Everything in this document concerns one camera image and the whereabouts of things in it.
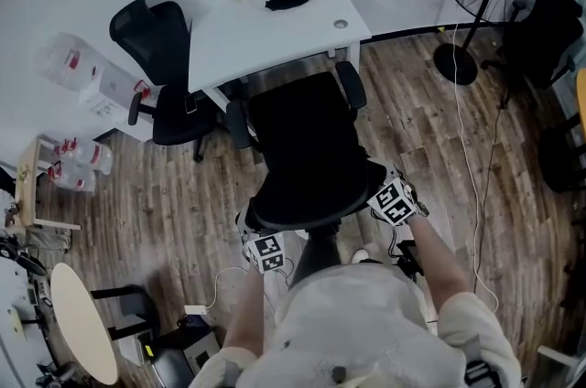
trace black cable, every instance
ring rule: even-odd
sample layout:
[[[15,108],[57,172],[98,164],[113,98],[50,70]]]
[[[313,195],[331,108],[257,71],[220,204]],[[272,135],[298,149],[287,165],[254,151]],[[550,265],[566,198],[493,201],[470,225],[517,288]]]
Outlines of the black cable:
[[[283,277],[285,277],[285,285],[287,287],[290,287],[288,279],[291,277],[291,275],[293,274],[293,271],[295,271],[295,263],[293,263],[293,260],[291,258],[285,258],[287,261],[289,261],[291,263],[291,271],[289,271],[288,273],[286,273],[285,271],[283,271],[282,269],[277,269],[277,272],[282,275]]]
[[[392,232],[393,236],[391,238],[391,244],[388,246],[388,250],[386,250],[386,254],[388,254],[390,258],[401,258],[403,256],[402,254],[394,254],[393,253],[393,251],[395,250],[395,245],[396,245],[396,227],[392,226],[387,221],[385,221],[385,219],[380,217],[376,212],[374,212],[373,209],[370,209],[370,215],[373,216],[378,221],[384,222],[386,225],[388,225],[391,228],[391,232]]]
[[[486,205],[486,197],[488,196],[488,185],[491,180],[491,165],[493,163],[493,154],[494,154],[494,147],[496,146],[496,136],[498,134],[498,119],[501,116],[501,111],[503,110],[503,105],[501,104],[498,109],[498,113],[496,114],[496,120],[494,120],[494,136],[493,136],[493,146],[491,148],[491,155],[488,159],[488,168],[486,172],[486,188],[484,189],[484,197],[483,197],[483,218],[481,222],[481,230],[480,230],[480,245],[478,247],[478,266],[476,267],[476,272],[474,273],[474,294],[476,293],[476,286],[478,286],[478,273],[480,272],[480,265],[483,261],[483,239],[484,239],[484,219],[486,216],[485,213],[485,205]]]

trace power cable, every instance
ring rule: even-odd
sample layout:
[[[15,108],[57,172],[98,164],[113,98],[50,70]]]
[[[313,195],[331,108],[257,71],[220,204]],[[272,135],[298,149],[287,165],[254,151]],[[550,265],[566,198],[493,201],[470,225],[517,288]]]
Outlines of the power cable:
[[[213,283],[213,302],[211,305],[207,305],[206,309],[209,310],[210,308],[212,308],[216,304],[216,300],[218,299],[218,277],[220,277],[220,274],[223,273],[224,271],[229,271],[231,269],[240,269],[241,271],[244,271],[245,273],[247,272],[243,267],[240,267],[240,266],[230,266],[225,269],[222,269],[222,271],[220,271],[216,275],[215,281]],[[273,312],[273,315],[275,315],[275,309],[273,308],[271,301],[268,299],[266,292],[263,291],[263,294],[265,295],[266,302],[267,302],[268,306],[270,307],[271,311]]]
[[[458,62],[456,61],[456,33],[458,32],[458,25],[456,25],[456,27],[454,28],[454,34],[452,37],[452,57],[453,57],[453,61],[454,61],[454,97],[456,99],[456,110],[458,112],[458,119],[460,120],[460,141],[461,141],[461,147],[463,149],[464,152],[464,160],[466,161],[466,167],[468,168],[468,173],[470,175],[470,180],[472,182],[472,189],[474,190],[474,197],[476,198],[476,224],[474,226],[474,239],[472,242],[472,266],[473,266],[473,270],[474,270],[474,275],[475,277],[475,283],[476,282],[480,282],[480,284],[486,289],[486,291],[493,296],[495,302],[496,302],[496,306],[494,307],[493,313],[496,312],[496,310],[498,309],[499,306],[499,300],[498,297],[496,296],[496,294],[488,288],[488,286],[484,283],[484,281],[482,280],[482,278],[479,276],[478,271],[480,270],[480,266],[478,266],[477,269],[477,263],[476,263],[476,237],[478,235],[478,229],[479,229],[479,225],[480,225],[480,217],[481,217],[481,208],[483,209],[483,205],[481,205],[480,202],[480,198],[478,196],[478,190],[476,188],[476,182],[474,181],[474,175],[472,174],[472,168],[470,167],[470,161],[468,160],[468,153],[466,151],[466,145],[464,144],[464,121],[461,119],[461,111],[460,111],[460,101],[458,99]]]
[[[494,147],[496,146],[496,136],[498,134],[498,119],[501,116],[501,111],[503,110],[503,105],[501,104],[498,109],[498,113],[496,114],[496,120],[494,121],[494,136],[493,136],[493,145],[491,147],[491,155],[488,159],[488,169],[486,172],[486,189],[484,190],[484,198],[483,198],[483,221],[481,223],[481,232],[480,232],[480,244],[478,246],[478,268],[476,269],[476,274],[480,271],[480,265],[483,261],[483,241],[484,241],[484,220],[486,216],[486,197],[488,196],[488,185],[491,180],[491,165],[493,164],[493,154],[494,154]],[[476,286],[478,285],[478,278],[474,277],[474,294],[476,293]]]

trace plastic bottle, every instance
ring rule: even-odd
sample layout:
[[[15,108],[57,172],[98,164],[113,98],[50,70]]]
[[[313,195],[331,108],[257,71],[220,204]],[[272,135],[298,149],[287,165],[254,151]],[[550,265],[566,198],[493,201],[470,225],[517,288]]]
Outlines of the plastic bottle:
[[[77,137],[74,137],[72,141],[65,139],[59,155],[62,160],[74,161],[92,170],[99,170],[104,175],[110,175],[114,163],[110,147],[90,139],[78,139]]]
[[[59,188],[88,193],[95,191],[95,172],[86,166],[59,161],[49,168],[49,178]]]
[[[35,55],[38,74],[74,92],[85,89],[108,65],[85,41],[66,33],[50,38]]]

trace shoe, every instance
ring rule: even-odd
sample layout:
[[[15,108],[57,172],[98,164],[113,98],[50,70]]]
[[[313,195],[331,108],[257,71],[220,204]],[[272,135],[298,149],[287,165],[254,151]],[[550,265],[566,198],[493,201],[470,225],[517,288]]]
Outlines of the shoe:
[[[370,257],[370,254],[368,254],[368,252],[364,249],[360,249],[358,250],[356,253],[353,254],[352,256],[352,263],[353,264],[357,264],[360,263],[363,260],[367,260]]]
[[[302,238],[303,240],[307,241],[309,240],[309,234],[303,230],[299,230],[299,231],[295,231],[295,233],[297,234],[297,236],[299,238]]]

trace office chair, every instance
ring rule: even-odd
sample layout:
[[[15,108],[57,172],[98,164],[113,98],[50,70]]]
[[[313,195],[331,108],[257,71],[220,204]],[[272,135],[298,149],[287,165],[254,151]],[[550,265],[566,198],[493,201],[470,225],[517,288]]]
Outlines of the office chair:
[[[505,108],[512,92],[526,91],[532,107],[537,106],[533,94],[526,85],[527,78],[539,89],[546,89],[566,72],[574,71],[573,60],[554,75],[559,60],[568,47],[581,37],[581,6],[574,0],[536,0],[529,16],[515,22],[518,13],[526,7],[522,1],[513,2],[514,12],[505,28],[503,46],[499,54],[506,64],[499,61],[483,61],[484,70],[492,66],[501,70],[507,79],[507,88],[501,101]]]
[[[16,196],[16,182],[15,179],[6,173],[6,171],[0,167],[0,189],[8,193],[10,196]]]
[[[353,124],[366,105],[364,87],[350,62],[336,70],[347,101],[330,72],[250,98],[255,147],[268,174],[241,213],[247,228],[332,234],[342,217],[364,208],[383,185],[387,168],[369,159]],[[226,116],[234,145],[251,146],[242,102],[230,102]]]
[[[156,108],[142,104],[141,93],[134,96],[128,123],[136,124],[139,112],[152,115],[155,144],[194,141],[193,159],[201,162],[202,139],[218,124],[219,108],[203,92],[196,92],[197,110],[187,113],[190,32],[179,5],[169,1],[148,8],[146,0],[136,0],[112,18],[110,38],[135,59],[154,85],[164,86]]]

